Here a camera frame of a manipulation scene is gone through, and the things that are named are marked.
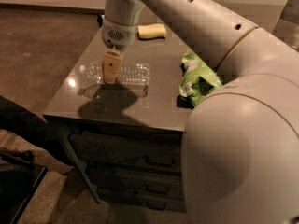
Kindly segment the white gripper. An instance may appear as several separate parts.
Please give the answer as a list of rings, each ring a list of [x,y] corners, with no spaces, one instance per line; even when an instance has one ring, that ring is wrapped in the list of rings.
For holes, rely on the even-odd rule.
[[[115,49],[119,52],[127,51],[135,41],[137,23],[118,24],[103,17],[102,40],[108,49]],[[113,84],[116,80],[122,56],[113,51],[106,51],[102,61],[104,82]]]

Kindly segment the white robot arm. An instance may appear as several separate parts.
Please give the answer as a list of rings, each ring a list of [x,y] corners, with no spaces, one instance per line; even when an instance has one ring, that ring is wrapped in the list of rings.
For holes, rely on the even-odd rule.
[[[184,129],[188,223],[298,224],[298,52],[212,0],[106,0],[107,47],[132,44],[142,7],[225,82]]]

